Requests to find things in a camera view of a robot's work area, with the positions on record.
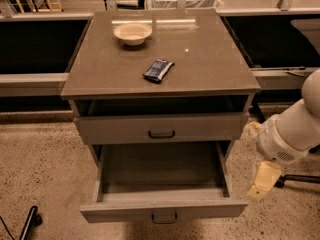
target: drawer front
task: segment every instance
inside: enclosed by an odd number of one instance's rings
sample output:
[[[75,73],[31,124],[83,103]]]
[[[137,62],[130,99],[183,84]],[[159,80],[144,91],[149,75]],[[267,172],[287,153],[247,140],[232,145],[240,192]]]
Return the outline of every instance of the drawer front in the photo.
[[[81,213],[90,223],[239,216],[247,203],[232,198],[224,162],[215,142],[104,146]]]
[[[247,113],[218,115],[87,117],[75,119],[85,144],[238,139]]]

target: wooden cabinet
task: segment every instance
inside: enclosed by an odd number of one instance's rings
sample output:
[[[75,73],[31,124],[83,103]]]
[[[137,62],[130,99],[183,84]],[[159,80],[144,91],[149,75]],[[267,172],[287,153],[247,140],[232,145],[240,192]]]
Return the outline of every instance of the wooden cabinet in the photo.
[[[195,29],[158,25],[176,18]],[[112,29],[124,19],[150,21],[152,38],[122,45]],[[175,66],[158,85],[142,73],[161,54]],[[260,88],[241,58],[211,10],[96,13],[62,91],[98,167],[89,222],[240,215],[225,162]]]

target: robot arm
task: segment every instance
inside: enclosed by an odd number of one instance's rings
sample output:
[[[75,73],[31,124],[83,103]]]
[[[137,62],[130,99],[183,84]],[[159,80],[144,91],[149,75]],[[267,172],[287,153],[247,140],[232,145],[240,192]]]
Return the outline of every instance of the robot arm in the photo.
[[[258,164],[249,196],[263,197],[281,176],[281,165],[297,162],[320,144],[320,69],[304,82],[302,97],[260,126],[257,150],[266,161]]]

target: white bowl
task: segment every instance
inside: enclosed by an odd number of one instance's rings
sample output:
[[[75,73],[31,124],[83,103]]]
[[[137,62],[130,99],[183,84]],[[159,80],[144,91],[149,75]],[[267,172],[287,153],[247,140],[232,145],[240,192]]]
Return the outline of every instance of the white bowl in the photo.
[[[149,25],[139,22],[121,24],[114,29],[114,35],[131,46],[142,44],[151,33]]]

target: open drawer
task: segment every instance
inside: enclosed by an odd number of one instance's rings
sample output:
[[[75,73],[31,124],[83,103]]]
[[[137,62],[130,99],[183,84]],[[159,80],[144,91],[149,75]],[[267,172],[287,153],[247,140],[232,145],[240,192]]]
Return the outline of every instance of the open drawer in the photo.
[[[85,144],[121,144],[239,139],[248,113],[81,117]]]
[[[216,142],[105,145],[93,203],[81,207],[91,223],[235,217],[247,203],[232,198]]]

